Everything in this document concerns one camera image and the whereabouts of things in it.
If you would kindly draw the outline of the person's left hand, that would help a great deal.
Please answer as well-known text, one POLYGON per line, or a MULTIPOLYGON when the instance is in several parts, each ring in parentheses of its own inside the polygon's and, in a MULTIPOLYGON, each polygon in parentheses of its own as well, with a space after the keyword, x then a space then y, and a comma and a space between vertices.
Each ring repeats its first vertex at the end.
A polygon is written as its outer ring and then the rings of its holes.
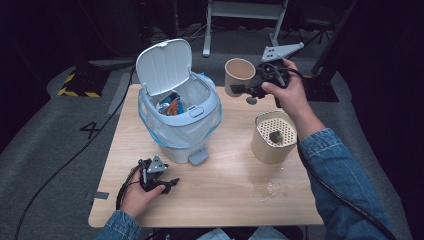
POLYGON ((159 185, 153 190, 145 192, 139 183, 141 173, 138 167, 131 170, 130 176, 130 180, 124 187, 120 210, 133 219, 137 219, 147 209, 150 202, 162 193, 165 186, 159 185))

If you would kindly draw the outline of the black stand with base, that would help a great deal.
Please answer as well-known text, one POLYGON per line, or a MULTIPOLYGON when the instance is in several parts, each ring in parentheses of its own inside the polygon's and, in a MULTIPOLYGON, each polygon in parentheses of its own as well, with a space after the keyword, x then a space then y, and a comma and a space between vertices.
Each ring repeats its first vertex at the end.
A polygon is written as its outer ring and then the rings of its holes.
POLYGON ((347 21, 357 0, 314 0, 301 7, 303 22, 318 30, 317 36, 327 36, 329 31, 333 35, 328 37, 328 43, 311 69, 312 77, 306 78, 307 98, 310 101, 338 102, 337 95, 331 85, 335 74, 335 65, 331 64, 333 46, 347 21))

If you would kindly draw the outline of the white pedal trash bin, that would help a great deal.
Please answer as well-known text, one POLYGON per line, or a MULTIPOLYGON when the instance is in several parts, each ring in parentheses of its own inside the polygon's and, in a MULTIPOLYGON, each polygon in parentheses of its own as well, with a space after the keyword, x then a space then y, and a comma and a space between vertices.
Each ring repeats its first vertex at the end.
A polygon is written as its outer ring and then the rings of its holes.
MULTIPOLYGON (((190 44, 183 39, 172 39, 144 50, 136 61, 137 77, 141 84, 147 83, 151 95, 174 89, 188 80, 192 71, 190 44)), ((177 149, 159 147, 175 163, 200 165, 208 158, 207 144, 210 138, 194 147, 177 149)))

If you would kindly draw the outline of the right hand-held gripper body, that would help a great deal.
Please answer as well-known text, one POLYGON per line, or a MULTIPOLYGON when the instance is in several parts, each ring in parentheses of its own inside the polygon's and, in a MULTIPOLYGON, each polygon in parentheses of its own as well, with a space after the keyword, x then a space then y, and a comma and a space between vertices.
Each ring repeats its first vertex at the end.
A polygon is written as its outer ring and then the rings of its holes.
POLYGON ((290 54, 301 50, 304 47, 302 42, 297 44, 266 47, 256 67, 258 78, 253 79, 246 87, 246 93, 249 97, 246 102, 250 105, 255 105, 258 99, 264 98, 267 93, 262 89, 263 82, 270 82, 280 88, 287 88, 289 85, 289 72, 291 68, 283 63, 283 59, 290 54))

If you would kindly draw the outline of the white desk frame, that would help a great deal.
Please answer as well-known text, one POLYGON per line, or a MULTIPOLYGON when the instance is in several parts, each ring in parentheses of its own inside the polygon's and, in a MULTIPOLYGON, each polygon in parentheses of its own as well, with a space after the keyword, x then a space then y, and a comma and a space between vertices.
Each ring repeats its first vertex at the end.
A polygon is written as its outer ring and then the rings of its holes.
POLYGON ((278 46, 278 35, 283 23, 289 0, 282 0, 279 4, 270 3, 246 3, 223 0, 208 0, 206 10, 206 35, 203 45, 203 56, 209 57, 211 54, 212 18, 213 17, 233 17, 275 20, 274 31, 269 34, 271 44, 278 46))

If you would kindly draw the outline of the grey tape piece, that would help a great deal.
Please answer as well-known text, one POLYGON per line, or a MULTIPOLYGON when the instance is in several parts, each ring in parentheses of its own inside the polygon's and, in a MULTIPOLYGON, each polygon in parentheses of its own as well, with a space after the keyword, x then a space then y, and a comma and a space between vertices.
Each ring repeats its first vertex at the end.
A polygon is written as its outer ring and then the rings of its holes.
POLYGON ((107 200, 109 194, 107 192, 88 192, 85 196, 85 199, 88 201, 94 201, 95 199, 107 200))

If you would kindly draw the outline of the water puddle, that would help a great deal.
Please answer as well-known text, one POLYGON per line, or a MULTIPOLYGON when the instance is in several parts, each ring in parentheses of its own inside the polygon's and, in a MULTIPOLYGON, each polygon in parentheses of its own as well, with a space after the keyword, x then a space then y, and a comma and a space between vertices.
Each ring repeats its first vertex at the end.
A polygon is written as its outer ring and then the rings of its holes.
POLYGON ((283 197, 282 184, 277 180, 265 180, 256 186, 256 195, 260 202, 283 197))

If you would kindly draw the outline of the beige bucket with strainer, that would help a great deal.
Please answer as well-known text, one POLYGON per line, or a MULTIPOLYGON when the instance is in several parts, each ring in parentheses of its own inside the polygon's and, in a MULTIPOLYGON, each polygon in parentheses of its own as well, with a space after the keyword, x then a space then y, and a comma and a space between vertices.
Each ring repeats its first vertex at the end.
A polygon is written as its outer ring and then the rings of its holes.
POLYGON ((294 122, 283 110, 259 114, 255 119, 255 130, 251 141, 254 156, 263 163, 278 164, 283 162, 297 145, 297 130, 294 122), (280 131, 283 142, 274 144, 269 134, 280 131))

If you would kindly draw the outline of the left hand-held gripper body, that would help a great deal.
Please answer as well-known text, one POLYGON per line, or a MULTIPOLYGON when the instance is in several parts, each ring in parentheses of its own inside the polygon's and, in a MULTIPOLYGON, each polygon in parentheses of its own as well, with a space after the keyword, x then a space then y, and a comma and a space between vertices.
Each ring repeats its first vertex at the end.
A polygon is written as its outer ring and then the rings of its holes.
POLYGON ((141 173, 140 184, 144 191, 149 192, 160 185, 169 187, 167 186, 168 182, 159 180, 168 165, 163 163, 158 155, 146 160, 141 159, 139 165, 141 173))

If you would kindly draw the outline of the torn blue snack packet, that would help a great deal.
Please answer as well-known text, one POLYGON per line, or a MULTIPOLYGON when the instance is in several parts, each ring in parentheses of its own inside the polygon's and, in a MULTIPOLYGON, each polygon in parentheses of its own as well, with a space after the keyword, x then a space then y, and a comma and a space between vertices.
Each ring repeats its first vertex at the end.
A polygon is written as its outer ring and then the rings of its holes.
POLYGON ((156 105, 156 110, 166 116, 177 116, 185 112, 181 97, 175 91, 164 97, 156 105))

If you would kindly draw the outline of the person's right hand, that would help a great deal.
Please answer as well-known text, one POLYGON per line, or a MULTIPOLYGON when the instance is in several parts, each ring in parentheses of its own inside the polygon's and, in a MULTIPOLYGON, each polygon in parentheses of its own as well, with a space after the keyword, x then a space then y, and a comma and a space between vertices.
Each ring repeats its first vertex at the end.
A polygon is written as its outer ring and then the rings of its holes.
POLYGON ((302 78, 296 74, 297 66, 290 60, 284 59, 283 64, 290 69, 289 84, 283 89, 279 86, 264 82, 262 89, 279 100, 282 109, 293 119, 306 119, 314 115, 304 90, 302 78))

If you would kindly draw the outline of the translucent bin liner bag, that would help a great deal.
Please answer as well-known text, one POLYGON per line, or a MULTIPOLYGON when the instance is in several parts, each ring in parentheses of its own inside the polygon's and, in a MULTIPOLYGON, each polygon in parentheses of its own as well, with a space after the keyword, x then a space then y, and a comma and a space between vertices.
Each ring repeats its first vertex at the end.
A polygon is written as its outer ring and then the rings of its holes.
POLYGON ((138 94, 138 112, 153 140, 162 147, 191 148, 219 126, 222 105, 213 81, 204 74, 191 73, 187 81, 164 93, 151 95, 143 83, 138 94), (172 94, 179 97, 177 115, 159 112, 160 102, 172 94))

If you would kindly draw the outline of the yellow black striped base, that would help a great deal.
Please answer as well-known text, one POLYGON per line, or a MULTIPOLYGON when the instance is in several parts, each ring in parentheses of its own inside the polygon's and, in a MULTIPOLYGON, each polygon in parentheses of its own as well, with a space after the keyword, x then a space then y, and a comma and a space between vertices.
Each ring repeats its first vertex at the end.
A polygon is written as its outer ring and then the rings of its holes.
POLYGON ((109 70, 82 72, 74 68, 60 88, 58 95, 99 98, 102 96, 109 76, 109 70))

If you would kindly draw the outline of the beige paper cup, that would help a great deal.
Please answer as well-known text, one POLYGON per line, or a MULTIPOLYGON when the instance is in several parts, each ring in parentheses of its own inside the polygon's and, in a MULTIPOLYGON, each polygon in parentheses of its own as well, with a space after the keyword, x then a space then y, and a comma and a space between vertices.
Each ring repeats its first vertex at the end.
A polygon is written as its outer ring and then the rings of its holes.
POLYGON ((232 91, 232 85, 247 86, 256 75, 255 66, 241 58, 233 58, 225 64, 225 92, 231 97, 239 97, 232 91))

